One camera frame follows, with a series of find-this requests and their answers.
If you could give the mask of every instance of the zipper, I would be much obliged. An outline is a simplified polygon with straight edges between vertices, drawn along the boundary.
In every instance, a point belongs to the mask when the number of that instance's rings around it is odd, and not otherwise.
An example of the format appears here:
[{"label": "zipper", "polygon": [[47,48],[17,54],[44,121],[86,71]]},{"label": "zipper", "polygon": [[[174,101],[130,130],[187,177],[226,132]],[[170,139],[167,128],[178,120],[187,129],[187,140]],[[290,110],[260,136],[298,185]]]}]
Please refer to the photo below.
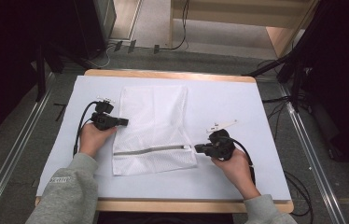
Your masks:
[{"label": "zipper", "polygon": [[149,152],[155,152],[155,151],[166,151],[166,150],[173,150],[173,149],[190,149],[190,145],[182,145],[182,146],[168,146],[168,147],[149,147],[142,150],[137,151],[127,151],[127,152],[115,152],[114,156],[134,156],[134,155],[142,155]]}]

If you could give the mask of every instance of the cable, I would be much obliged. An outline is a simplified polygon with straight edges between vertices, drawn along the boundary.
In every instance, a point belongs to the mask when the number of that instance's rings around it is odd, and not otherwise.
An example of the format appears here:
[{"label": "cable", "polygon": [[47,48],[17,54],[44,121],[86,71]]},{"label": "cable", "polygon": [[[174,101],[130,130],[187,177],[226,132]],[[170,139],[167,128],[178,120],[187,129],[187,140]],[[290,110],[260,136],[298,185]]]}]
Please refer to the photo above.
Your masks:
[{"label": "cable", "polygon": [[280,115],[282,114],[282,110],[283,108],[285,108],[285,106],[288,104],[288,102],[283,103],[282,107],[279,110],[279,114],[277,115],[277,119],[276,119],[276,125],[275,125],[275,129],[274,129],[274,136],[273,136],[273,141],[276,142],[276,136],[277,136],[277,130],[279,127],[279,118]]},{"label": "cable", "polygon": [[85,108],[84,113],[82,113],[81,120],[79,121],[79,124],[78,124],[77,135],[76,135],[76,142],[75,142],[75,146],[73,148],[73,156],[75,156],[77,154],[78,138],[81,135],[81,129],[85,125],[85,123],[88,121],[87,120],[87,121],[85,121],[84,124],[82,124],[82,121],[84,120],[85,114],[87,113],[87,111],[88,111],[88,109],[90,108],[91,105],[97,105],[97,104],[98,104],[98,102],[96,102],[96,101],[93,101],[92,103],[89,103],[87,105],[87,107]]},{"label": "cable", "polygon": [[[299,100],[300,101],[306,101],[306,95],[305,94],[299,94],[298,95]],[[279,126],[279,118],[280,115],[283,111],[283,109],[285,108],[286,104],[288,104],[289,102],[291,102],[291,96],[284,96],[284,97],[280,97],[280,98],[276,98],[276,99],[270,99],[270,100],[263,100],[263,103],[274,103],[274,102],[281,102],[279,105],[277,105],[273,111],[271,112],[271,114],[269,114],[267,117],[268,119],[270,119],[274,114],[278,113],[277,119],[276,119],[276,125],[275,125],[275,132],[274,132],[274,142],[276,142],[276,136],[277,136],[277,131],[278,131],[278,126]],[[302,214],[296,214],[296,213],[291,213],[291,215],[296,216],[296,217],[303,217],[306,216],[308,213],[311,214],[311,219],[310,219],[310,223],[312,224],[314,222],[314,210],[312,208],[312,202],[311,202],[311,196],[309,194],[308,189],[302,184],[302,182],[296,178],[294,175],[292,175],[291,173],[284,171],[285,172],[285,178],[288,182],[290,182],[294,188],[297,189],[297,191],[301,194],[301,196],[305,199],[305,202],[308,204],[308,210],[305,213]],[[294,180],[292,180],[289,176],[291,176],[292,178],[296,179],[299,184],[303,187],[303,190],[297,185],[297,183],[294,182]]]},{"label": "cable", "polygon": [[108,56],[108,51],[109,51],[110,49],[114,48],[115,46],[116,46],[115,44],[113,44],[113,45],[111,45],[111,46],[110,46],[110,45],[107,46],[107,49],[106,49],[106,51],[105,51],[105,55],[107,56],[107,63],[105,63],[104,65],[98,65],[98,64],[96,64],[96,63],[93,63],[93,62],[90,61],[90,60],[87,60],[87,62],[89,62],[89,63],[95,65],[95,66],[98,67],[98,68],[104,68],[104,67],[106,67],[106,66],[110,63],[110,57]]},{"label": "cable", "polygon": [[102,55],[103,52],[105,52],[105,50],[106,50],[108,47],[112,47],[113,45],[115,46],[116,44],[114,44],[114,43],[108,43],[107,46],[105,47],[105,49],[100,50],[100,52],[99,52],[96,56],[94,56],[93,58],[91,58],[91,59],[89,59],[89,60],[91,61],[91,60],[97,59],[98,57],[100,57],[100,56]]},{"label": "cable", "polygon": [[[257,64],[257,67],[256,69],[258,69],[263,63],[266,63],[266,62],[277,62],[277,60],[275,59],[269,59],[269,60],[265,60],[265,61],[262,61],[260,62],[259,64]],[[276,75],[279,75],[279,73],[276,71],[276,66],[273,68],[273,71],[276,73]]]},{"label": "cable", "polygon": [[250,167],[250,175],[251,175],[251,179],[253,180],[254,185],[256,185],[256,174],[254,173],[254,165],[253,162],[251,161],[251,157],[248,154],[246,148],[238,141],[236,141],[233,138],[230,138],[231,141],[233,141],[234,143],[236,143],[238,146],[240,146],[243,150],[244,150],[244,154],[246,154],[248,163],[249,163],[249,167]]},{"label": "cable", "polygon": [[[294,188],[297,189],[297,191],[300,193],[300,195],[303,197],[303,199],[305,200],[305,202],[308,204],[308,210],[302,214],[296,214],[294,212],[291,213],[291,215],[296,216],[296,217],[304,217],[306,216],[308,213],[311,214],[311,219],[310,219],[310,223],[312,224],[314,222],[314,209],[312,208],[312,201],[311,201],[311,195],[309,194],[308,189],[305,187],[305,185],[302,184],[302,182],[296,178],[294,175],[292,175],[291,173],[284,171],[285,172],[285,178],[286,180],[288,180],[288,182],[290,182]],[[305,192],[302,191],[302,189],[292,180],[290,179],[291,176],[292,178],[296,179],[300,185],[303,187],[303,189],[305,190]]]},{"label": "cable", "polygon": [[182,22],[183,22],[183,40],[181,41],[181,43],[175,47],[175,48],[171,48],[171,49],[163,49],[163,50],[174,50],[174,49],[178,49],[180,48],[184,41],[187,42],[186,40],[186,36],[187,36],[187,32],[186,32],[186,24],[187,24],[187,16],[188,16],[188,9],[189,9],[189,0],[186,0],[186,4],[184,4],[184,7],[183,7],[183,17],[182,17]]}]

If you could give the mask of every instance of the white mesh laundry bag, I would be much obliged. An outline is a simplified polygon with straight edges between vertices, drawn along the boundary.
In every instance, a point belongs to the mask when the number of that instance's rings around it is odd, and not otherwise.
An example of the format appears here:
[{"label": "white mesh laundry bag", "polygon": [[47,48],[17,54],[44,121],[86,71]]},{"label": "white mesh laundry bag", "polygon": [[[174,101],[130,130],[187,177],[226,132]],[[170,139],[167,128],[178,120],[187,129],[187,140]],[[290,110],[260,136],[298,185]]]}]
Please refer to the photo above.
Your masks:
[{"label": "white mesh laundry bag", "polygon": [[183,127],[187,88],[124,87],[113,145],[114,175],[152,174],[193,167],[194,150]]}]

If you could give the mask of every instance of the gray floor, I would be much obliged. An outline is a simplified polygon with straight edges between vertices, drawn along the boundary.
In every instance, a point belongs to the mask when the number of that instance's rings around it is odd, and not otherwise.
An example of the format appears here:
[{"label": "gray floor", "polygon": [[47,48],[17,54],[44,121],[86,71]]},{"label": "gray floor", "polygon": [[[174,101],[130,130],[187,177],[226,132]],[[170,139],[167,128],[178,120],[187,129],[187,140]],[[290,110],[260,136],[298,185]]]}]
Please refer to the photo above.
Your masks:
[{"label": "gray floor", "polygon": [[[134,53],[128,54],[126,47],[117,52],[110,51],[109,55],[111,62],[106,69],[188,71],[228,75],[239,75],[253,71],[262,61],[261,59],[191,52],[164,51],[153,54],[152,49],[136,49]],[[104,63],[105,57],[98,58],[95,61]],[[0,199],[0,223],[24,223],[33,211],[38,178],[61,125],[61,120],[55,121],[61,108],[54,104],[67,104],[76,76],[81,74],[83,74],[83,70],[78,66],[67,63],[63,74],[57,75],[44,113],[36,124],[35,130]],[[274,72],[271,71],[266,77],[272,77],[273,75]],[[262,78],[259,78],[258,88],[263,99],[281,96],[279,86],[275,82],[262,81]],[[36,92],[33,89],[0,127],[0,167],[15,142],[28,113],[32,110],[35,96]],[[266,113],[270,114],[274,107],[275,105],[265,105]],[[338,163],[332,161],[328,156],[327,145],[322,139],[314,119],[303,110],[300,114],[349,223],[349,162]],[[276,116],[273,116],[270,120],[272,131],[276,124],[276,118]],[[311,194],[314,223],[330,223],[328,210],[286,111],[283,111],[279,119],[276,146],[284,170],[298,177]],[[305,201],[291,186],[290,191],[295,204],[295,212],[302,213],[306,209]],[[236,214],[234,218],[235,223],[246,221],[245,214]],[[309,223],[309,216],[295,217],[295,219],[299,223]]]}]

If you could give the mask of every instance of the wooden table edge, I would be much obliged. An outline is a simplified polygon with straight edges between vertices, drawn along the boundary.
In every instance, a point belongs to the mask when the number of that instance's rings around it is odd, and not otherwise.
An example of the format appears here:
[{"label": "wooden table edge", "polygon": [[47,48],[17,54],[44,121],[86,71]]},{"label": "wooden table edge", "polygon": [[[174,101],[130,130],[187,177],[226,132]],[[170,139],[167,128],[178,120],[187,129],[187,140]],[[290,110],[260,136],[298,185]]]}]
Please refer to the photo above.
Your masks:
[{"label": "wooden table edge", "polygon": [[91,77],[148,77],[148,78],[172,78],[203,81],[230,81],[230,82],[250,82],[256,83],[253,77],[243,77],[241,75],[218,75],[190,72],[164,72],[148,70],[99,70],[90,69],[84,74]]},{"label": "wooden table edge", "polygon": [[[41,197],[35,198],[35,206],[40,203]],[[274,202],[276,208],[283,213],[291,213],[294,203],[288,201]],[[133,199],[99,199],[97,211],[106,212],[174,212],[174,213],[246,213],[245,205],[239,202],[193,202],[186,201],[153,201]]]}]

